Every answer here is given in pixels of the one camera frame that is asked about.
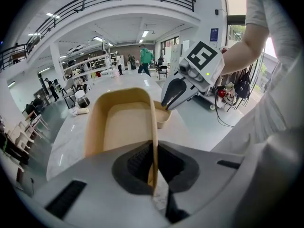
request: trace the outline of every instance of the black railing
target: black railing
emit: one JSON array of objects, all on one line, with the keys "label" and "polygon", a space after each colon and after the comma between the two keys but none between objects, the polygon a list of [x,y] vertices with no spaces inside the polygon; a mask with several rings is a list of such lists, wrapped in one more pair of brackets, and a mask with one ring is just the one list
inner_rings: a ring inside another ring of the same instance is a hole
[{"label": "black railing", "polygon": [[0,72],[6,67],[25,60],[29,54],[27,49],[27,44],[21,44],[2,51],[0,53]]},{"label": "black railing", "polygon": [[[65,20],[66,18],[72,16],[75,13],[82,12],[84,9],[89,8],[91,6],[101,4],[104,2],[108,1],[114,1],[114,0],[74,0],[68,3],[67,5],[63,6],[59,10],[53,13],[52,17],[49,17],[46,19],[33,33],[34,35],[31,36],[28,40],[28,42],[24,46],[24,53],[25,57],[26,54],[29,54],[32,50],[32,48],[48,33],[50,32],[53,28],[55,28],[60,22]],[[175,5],[187,8],[191,11],[194,12],[194,3],[196,2],[195,0],[157,0],[161,2],[169,2],[173,3]],[[10,66],[11,64],[7,65],[7,63],[2,60],[1,68],[5,68],[7,66]]]}]

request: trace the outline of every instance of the black backpack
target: black backpack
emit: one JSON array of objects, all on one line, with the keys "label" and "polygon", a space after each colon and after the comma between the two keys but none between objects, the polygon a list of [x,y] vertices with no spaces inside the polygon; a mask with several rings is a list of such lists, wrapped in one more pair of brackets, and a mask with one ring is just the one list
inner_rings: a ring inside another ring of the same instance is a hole
[{"label": "black backpack", "polygon": [[236,91],[236,95],[239,98],[247,99],[250,96],[250,83],[251,80],[249,78],[249,74],[251,72],[252,66],[249,68],[248,72],[246,72],[241,79],[238,81],[236,85],[234,85],[234,89]]}]

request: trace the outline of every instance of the white sleeve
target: white sleeve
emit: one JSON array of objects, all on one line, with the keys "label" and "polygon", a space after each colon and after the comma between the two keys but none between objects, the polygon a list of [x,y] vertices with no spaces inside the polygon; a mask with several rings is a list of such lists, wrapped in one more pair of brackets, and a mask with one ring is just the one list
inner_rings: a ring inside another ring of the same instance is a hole
[{"label": "white sleeve", "polygon": [[263,0],[247,0],[245,24],[255,24],[268,28]]}]

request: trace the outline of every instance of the glass jar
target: glass jar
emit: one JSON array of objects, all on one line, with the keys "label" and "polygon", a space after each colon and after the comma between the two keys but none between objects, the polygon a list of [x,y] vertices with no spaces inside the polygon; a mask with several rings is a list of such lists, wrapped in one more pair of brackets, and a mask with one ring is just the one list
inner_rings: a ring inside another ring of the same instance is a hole
[{"label": "glass jar", "polygon": [[75,93],[76,102],[80,108],[86,108],[90,105],[89,99],[86,97],[86,94],[83,90],[78,90]]}]

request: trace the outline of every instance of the beige tray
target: beige tray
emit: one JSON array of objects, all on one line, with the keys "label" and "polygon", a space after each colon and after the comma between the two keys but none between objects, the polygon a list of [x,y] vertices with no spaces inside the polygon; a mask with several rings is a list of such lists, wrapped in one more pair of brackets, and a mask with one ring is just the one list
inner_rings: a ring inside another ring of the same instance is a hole
[{"label": "beige tray", "polygon": [[166,122],[169,121],[172,111],[167,111],[167,106],[161,106],[162,104],[159,101],[154,101],[155,113],[156,113],[156,121],[157,128],[161,129],[164,127]]},{"label": "beige tray", "polygon": [[154,102],[145,90],[129,88],[100,96],[91,111],[85,136],[85,157],[152,140],[153,176],[157,177],[156,115]]}]

